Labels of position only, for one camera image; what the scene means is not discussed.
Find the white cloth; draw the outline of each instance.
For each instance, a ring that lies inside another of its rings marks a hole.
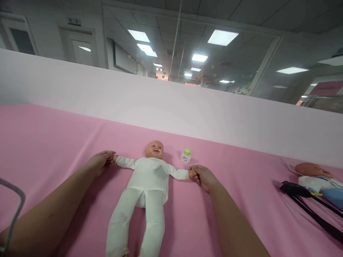
[[[329,188],[343,188],[342,183],[327,177],[302,176],[299,177],[298,183],[314,193],[319,193],[321,190]]]
[[[119,156],[116,164],[134,172],[108,226],[106,257],[122,257],[128,253],[129,223],[135,206],[146,209],[146,229],[139,256],[158,257],[164,235],[163,205],[168,200],[169,175],[185,180],[189,178],[188,170],[176,170],[158,158],[136,161]]]

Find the human hand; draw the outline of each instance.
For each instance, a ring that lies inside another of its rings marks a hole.
[[[212,171],[201,165],[190,166],[190,170],[196,172],[195,181],[201,186],[206,192],[209,193],[210,189],[215,187],[218,183],[218,179],[213,175]]]
[[[99,177],[106,168],[113,163],[113,151],[102,151],[93,155],[83,166],[84,169],[94,172],[96,177]]]

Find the doll bald head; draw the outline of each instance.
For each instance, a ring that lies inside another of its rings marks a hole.
[[[319,165],[310,162],[298,164],[295,166],[295,171],[303,176],[333,178],[333,175],[329,171],[324,170]]]
[[[151,141],[146,146],[144,153],[145,153],[146,158],[154,157],[154,158],[162,159],[164,155],[163,144],[158,140]]]

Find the bottle label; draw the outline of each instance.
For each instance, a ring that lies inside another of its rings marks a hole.
[[[182,157],[181,157],[181,161],[187,162],[187,161],[188,161],[188,158],[187,158],[186,156],[182,156]]]

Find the pink table surface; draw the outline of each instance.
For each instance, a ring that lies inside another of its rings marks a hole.
[[[190,148],[190,164],[199,163],[213,171],[271,256],[342,254],[343,246],[278,190],[280,182],[297,182],[298,178],[278,156],[35,105],[0,106],[0,121],[0,177],[26,193],[22,214],[93,154],[114,150],[126,157],[141,158],[149,141],[160,140],[165,161],[176,168],[188,167],[179,156]],[[326,168],[343,177],[342,170]],[[56,256],[105,256],[108,222],[131,173],[114,165],[96,179]],[[15,193],[0,187],[1,230],[8,226],[18,202]],[[312,201],[306,202],[343,231],[339,217]],[[138,255],[143,239],[144,212],[136,208],[130,223],[132,256]],[[220,256],[210,197],[196,183],[170,178],[164,212],[165,235],[160,256]]]

